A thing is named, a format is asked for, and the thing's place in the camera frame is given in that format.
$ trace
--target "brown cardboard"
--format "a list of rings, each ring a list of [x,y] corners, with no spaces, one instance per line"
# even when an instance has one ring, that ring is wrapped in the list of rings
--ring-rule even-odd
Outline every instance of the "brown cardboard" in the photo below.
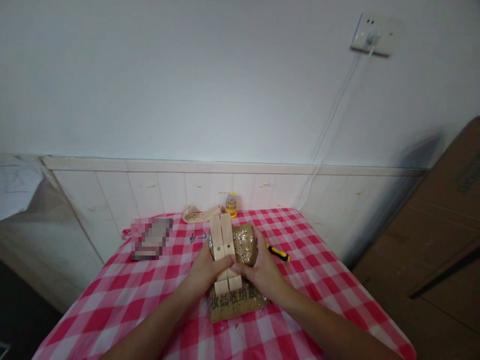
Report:
[[[480,218],[480,116],[455,138],[413,198]]]
[[[424,293],[422,298],[480,334],[480,259]]]
[[[411,300],[375,279],[366,286],[412,342],[419,360],[455,359],[451,354],[480,341],[480,335],[422,298]]]
[[[478,247],[480,117],[452,142],[353,274],[419,359],[480,359],[480,260],[460,266]]]

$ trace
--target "wood piece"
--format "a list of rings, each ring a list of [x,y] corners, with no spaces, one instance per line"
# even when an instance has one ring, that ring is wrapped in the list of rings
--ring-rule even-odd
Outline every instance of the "wood piece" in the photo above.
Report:
[[[233,277],[228,278],[228,286],[230,291],[236,291],[242,288],[242,277],[240,275],[236,275]]]
[[[215,285],[215,294],[217,296],[222,294],[228,294],[230,292],[228,280],[216,281],[214,285]]]
[[[213,259],[218,261],[225,257],[222,225],[220,224],[220,218],[218,215],[214,215],[210,218],[210,232],[211,243],[213,245]],[[227,270],[222,271],[216,279],[217,281],[228,279]]]
[[[181,218],[187,224],[206,223],[213,216],[220,214],[220,206],[217,205],[206,212],[190,213],[190,205],[185,209]]]
[[[230,214],[225,213],[220,215],[220,222],[225,256],[233,255],[235,262],[237,262],[235,257],[234,235],[232,233],[232,218],[230,217]],[[237,274],[229,268],[226,270],[226,273],[229,278],[237,276]]]

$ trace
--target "electrical outlet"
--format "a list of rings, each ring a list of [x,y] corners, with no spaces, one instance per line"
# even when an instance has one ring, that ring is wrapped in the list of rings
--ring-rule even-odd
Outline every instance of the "electrical outlet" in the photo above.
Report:
[[[369,53],[373,44],[368,39],[377,37],[374,54],[390,56],[403,32],[403,21],[376,12],[364,12],[360,16],[350,47]]]

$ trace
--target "screwdriver handle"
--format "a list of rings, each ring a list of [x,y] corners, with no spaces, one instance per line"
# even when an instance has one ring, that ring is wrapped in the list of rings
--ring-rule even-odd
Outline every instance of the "screwdriver handle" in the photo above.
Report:
[[[288,255],[286,252],[280,251],[270,245],[266,245],[266,248],[268,251],[273,254],[278,256],[280,259],[282,259],[284,262],[289,262],[290,261],[290,255]]]

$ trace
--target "red checkered tablecloth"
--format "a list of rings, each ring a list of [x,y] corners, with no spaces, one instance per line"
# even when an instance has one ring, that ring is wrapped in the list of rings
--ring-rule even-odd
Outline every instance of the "red checkered tablecloth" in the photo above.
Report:
[[[130,241],[120,246],[38,348],[34,359],[97,359],[171,294],[189,272],[209,223],[173,218],[166,251],[158,260],[131,261]],[[327,247],[295,209],[239,212],[233,225],[253,223],[267,242],[286,251],[290,262],[275,261],[300,292],[354,322],[405,359],[416,353],[402,331]],[[132,226],[132,238],[144,231]],[[313,359],[322,350],[276,304],[211,324],[205,295],[170,339],[167,359]]]

